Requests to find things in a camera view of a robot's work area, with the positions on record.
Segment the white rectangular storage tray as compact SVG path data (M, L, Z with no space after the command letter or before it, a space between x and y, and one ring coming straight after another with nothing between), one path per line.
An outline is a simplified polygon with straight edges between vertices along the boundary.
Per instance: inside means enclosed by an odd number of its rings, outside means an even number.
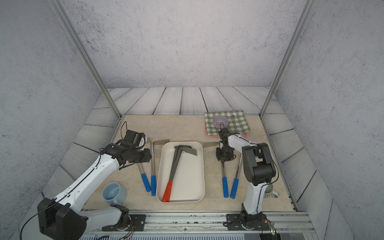
M180 161L173 179L170 201L167 203L195 203L201 201L205 196L206 188L202 144L195 141L169 142L163 145L157 176L156 197L160 202L163 201L163 196L169 182L174 153L176 150L175 147L181 145L195 149L197 154L192 155L184 151L181 153Z

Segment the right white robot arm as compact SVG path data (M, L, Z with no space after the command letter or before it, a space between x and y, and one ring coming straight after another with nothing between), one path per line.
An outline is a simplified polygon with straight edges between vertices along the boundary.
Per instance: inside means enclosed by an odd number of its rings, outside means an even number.
M234 151L242 154L244 175L249 182L246 200L242 204L240 223L245 228L261 222L262 202L267 186L273 183L277 167L266 143L253 143L240 134L230 133L227 128L219 130L221 146L216 148L216 157L225 173L225 162L235 159Z

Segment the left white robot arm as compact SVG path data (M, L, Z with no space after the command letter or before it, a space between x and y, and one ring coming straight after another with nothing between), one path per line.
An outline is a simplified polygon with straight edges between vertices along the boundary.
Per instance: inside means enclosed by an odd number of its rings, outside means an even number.
M103 227L125 230L131 224L129 210L116 200L102 210L84 211L92 193L116 169L148 163L150 149L136 149L109 144L100 150L96 161L69 187L55 198L38 204L39 230L54 240L78 240L83 234Z

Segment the pink tray under cloth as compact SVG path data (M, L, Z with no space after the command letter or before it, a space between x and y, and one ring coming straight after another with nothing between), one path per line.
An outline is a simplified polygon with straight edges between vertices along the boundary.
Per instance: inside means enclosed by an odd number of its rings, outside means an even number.
M205 134L206 134L206 136L212 137L212 138L219 137L219 134L209 134L207 129L205 129ZM240 135L245 138L247 136L247 133L243 133L243 134L240 134Z

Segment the green checkered cloth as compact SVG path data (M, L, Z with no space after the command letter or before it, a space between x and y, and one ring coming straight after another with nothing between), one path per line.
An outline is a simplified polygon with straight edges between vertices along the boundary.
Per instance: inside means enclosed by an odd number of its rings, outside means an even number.
M204 117L206 122L206 129L208 130L209 134L219 134L219 129L216 129L212 123L213 117L217 115L222 115L228 118L229 124L227 128L229 129L230 133L243 134L251 131L243 111L206 112L204 113Z

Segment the small lilac bowl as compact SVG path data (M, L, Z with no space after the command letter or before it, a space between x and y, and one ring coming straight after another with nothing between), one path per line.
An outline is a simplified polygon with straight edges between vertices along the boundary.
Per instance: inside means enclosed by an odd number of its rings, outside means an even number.
M212 123L216 129L220 130L228 126L229 120L225 116L217 115L213 117Z

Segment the light blue plastic cup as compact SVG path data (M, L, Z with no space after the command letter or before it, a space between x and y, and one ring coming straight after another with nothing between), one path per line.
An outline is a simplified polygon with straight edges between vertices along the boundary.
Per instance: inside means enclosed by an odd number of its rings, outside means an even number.
M118 183L109 183L102 191L102 198L109 205L123 204L127 195L127 190Z

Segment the grey ribbed ceramic cup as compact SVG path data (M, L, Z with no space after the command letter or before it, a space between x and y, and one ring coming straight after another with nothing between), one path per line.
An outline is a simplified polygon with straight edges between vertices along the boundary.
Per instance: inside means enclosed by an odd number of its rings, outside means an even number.
M274 190L274 186L272 184L267 184L264 192L264 199L266 198L275 198L279 197L279 193Z

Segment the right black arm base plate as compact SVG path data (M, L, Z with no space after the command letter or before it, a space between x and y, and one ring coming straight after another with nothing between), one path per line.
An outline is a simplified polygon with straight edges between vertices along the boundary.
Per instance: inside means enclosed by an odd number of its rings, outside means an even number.
M223 223L229 231L268 231L270 229L269 220L263 213L249 215L240 212L239 214L227 214L226 221Z

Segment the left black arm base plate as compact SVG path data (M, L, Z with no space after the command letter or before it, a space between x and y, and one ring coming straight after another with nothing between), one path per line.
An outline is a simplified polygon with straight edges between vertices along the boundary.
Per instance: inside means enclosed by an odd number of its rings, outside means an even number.
M103 232L142 232L144 231L146 215L126 215L117 224L102 227Z

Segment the aluminium front rail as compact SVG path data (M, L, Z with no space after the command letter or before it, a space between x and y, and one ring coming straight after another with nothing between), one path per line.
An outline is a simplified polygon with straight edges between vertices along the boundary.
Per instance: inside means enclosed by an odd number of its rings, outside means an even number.
M134 224L125 232L112 227L85 233L83 240L316 240L305 212L266 212L265 219L245 227L232 212L131 211Z

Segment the left aluminium frame post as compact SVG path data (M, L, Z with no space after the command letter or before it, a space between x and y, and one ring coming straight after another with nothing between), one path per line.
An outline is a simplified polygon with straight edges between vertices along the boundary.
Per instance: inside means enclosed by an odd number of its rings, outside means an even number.
M49 0L49 3L51 7L53 8L55 14L57 15L59 21L61 22L63 28L65 29L66 33L70 37L71 41L75 45L81 59L83 60L84 64L86 65L87 69L91 73L94 81L96 82L97 86L99 87L101 93L105 97L107 103L112 108L114 114L117 116L117 118L120 120L122 118L121 112L118 110L115 101L111 97L111 94L107 90L107 87L105 83L103 82L100 74L98 73L92 59L90 58L84 44L82 43L79 35L77 34L75 28L73 27L63 5L59 0Z

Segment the aluminium frame post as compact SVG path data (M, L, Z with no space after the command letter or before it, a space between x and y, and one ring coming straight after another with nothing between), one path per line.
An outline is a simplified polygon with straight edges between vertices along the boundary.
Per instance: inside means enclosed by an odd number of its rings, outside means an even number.
M57 15L59 21L61 22L63 28L65 29L66 33L70 37L71 41L75 45L81 59L83 60L84 64L86 65L87 69L91 73L94 81L96 82L97 86L99 87L101 93L105 97L107 103L112 108L114 114L117 116L117 118L120 120L122 118L121 112L118 110L115 101L111 97L111 94L107 90L107 87L105 83L103 82L100 74L98 73L92 59L90 58L84 44L82 43L79 35L77 34L75 28L73 27L63 5L59 0L49 0L49 3L51 7L53 8L55 14Z
M307 0L305 5L304 5L304 8L303 8L303 11L301 13L301 16L298 20L298 23L295 27L295 30L292 34L292 37L291 37L291 40L289 42L289 45L287 47L287 50L284 54L284 57L281 61L281 64L278 68L278 71L275 75L275 78L274 80L272 81L272 84L270 86L270 89L269 89L269 92L267 94L267 97L266 97L266 100L263 104L263 107L261 109L261 112L259 114L260 118L262 119L264 117L264 115L267 113L267 110L270 106L270 103L272 101L272 98L274 96L274 94L276 93L278 87L279 87L279 84L283 78L283 75L284 75L284 72L285 70L287 69L288 65L289 65L289 62L292 58L292 55L295 51L295 48L296 48L296 45L298 44L299 40L300 40L300 37L304 31L304 28L305 28L305 25L306 25L306 22L311 14L311 11L313 9L313 6L314 6L314 3L315 1L314 0Z

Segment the right aluminium frame post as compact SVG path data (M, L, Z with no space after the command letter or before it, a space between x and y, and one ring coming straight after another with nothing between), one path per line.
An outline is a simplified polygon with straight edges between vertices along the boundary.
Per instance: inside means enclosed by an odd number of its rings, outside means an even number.
M284 75L284 72L285 70L287 69L288 65L289 65L289 62L292 58L292 55L295 51L295 48L296 48L296 45L298 44L299 40L300 40L300 37L304 31L304 28L305 28L305 25L306 25L306 22L311 14L311 11L313 9L313 6L314 6L314 3L315 1L314 0L307 0L305 5L304 5L304 8L303 8L303 11L301 13L301 16L298 20L298 23L295 27L295 30L292 34L292 37L291 37L291 40L289 42L289 45L287 47L287 50L284 54L284 57L281 61L281 64L278 68L278 71L275 75L275 78L274 80L272 81L272 84L270 86L270 89L269 89L269 92L267 94L267 97L266 97L266 100L263 104L263 107L261 109L261 112L259 114L260 118L262 119L264 117L264 115L267 113L267 110L270 106L270 103L272 101L272 98L274 96L274 94L276 93L278 87L279 87L279 84L283 78L283 75Z

